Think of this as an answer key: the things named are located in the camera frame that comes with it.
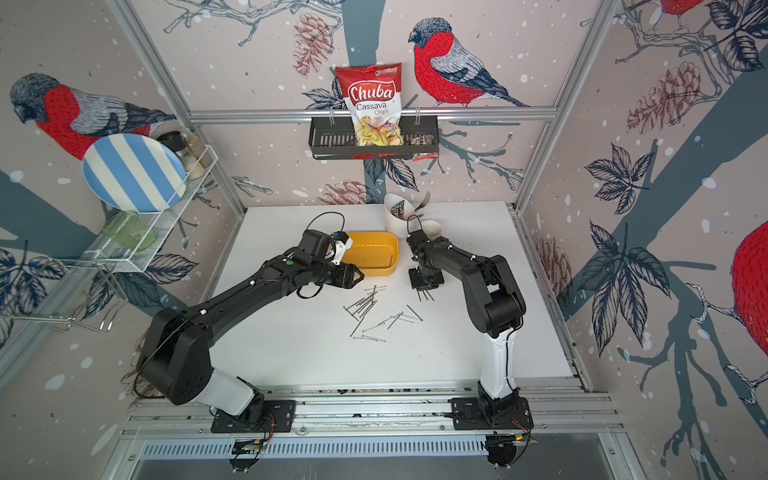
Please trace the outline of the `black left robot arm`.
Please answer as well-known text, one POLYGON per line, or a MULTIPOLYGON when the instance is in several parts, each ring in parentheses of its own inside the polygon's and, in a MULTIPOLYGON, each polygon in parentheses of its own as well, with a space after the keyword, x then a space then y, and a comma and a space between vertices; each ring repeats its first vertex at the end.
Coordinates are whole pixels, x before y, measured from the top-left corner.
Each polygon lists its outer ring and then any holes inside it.
POLYGON ((364 279, 343 261, 353 246, 337 231, 303 232, 297 246, 266 260, 257 271, 209 300, 155 314, 138 358, 136 374, 175 405, 203 403, 254 423, 262 416, 261 393, 245 380, 213 366, 211 348, 258 310, 310 284, 349 290, 364 279))

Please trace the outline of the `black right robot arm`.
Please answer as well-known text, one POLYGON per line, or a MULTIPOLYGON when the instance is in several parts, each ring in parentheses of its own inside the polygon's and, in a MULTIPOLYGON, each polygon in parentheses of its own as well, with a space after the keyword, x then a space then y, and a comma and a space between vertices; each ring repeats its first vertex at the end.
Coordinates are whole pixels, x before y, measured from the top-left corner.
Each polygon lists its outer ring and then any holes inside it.
POLYGON ((419 229, 407 236, 416 266, 409 270, 411 287, 429 298, 449 274, 460 281, 473 326, 489 338, 478 384, 478 406, 486 421, 509 415, 521 405, 513 376, 515 336, 524 325, 527 307, 505 257, 481 256, 449 239, 430 238, 419 229))

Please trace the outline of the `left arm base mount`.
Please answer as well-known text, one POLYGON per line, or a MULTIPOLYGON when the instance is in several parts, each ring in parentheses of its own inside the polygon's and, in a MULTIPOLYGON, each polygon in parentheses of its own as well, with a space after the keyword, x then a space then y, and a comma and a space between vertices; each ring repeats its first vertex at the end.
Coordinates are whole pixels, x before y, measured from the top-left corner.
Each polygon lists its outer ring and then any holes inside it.
POLYGON ((288 433, 295 410, 293 400, 256 400, 238 416, 217 410, 210 431, 214 434, 288 433))

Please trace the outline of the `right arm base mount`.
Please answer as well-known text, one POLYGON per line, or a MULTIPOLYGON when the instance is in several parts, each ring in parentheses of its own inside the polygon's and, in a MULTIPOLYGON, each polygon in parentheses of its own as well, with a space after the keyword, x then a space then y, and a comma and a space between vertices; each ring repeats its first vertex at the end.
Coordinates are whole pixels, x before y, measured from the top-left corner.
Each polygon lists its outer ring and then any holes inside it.
POLYGON ((534 427, 528 401, 524 397, 505 397, 499 401, 455 397, 450 400, 455 430, 524 430, 534 427))

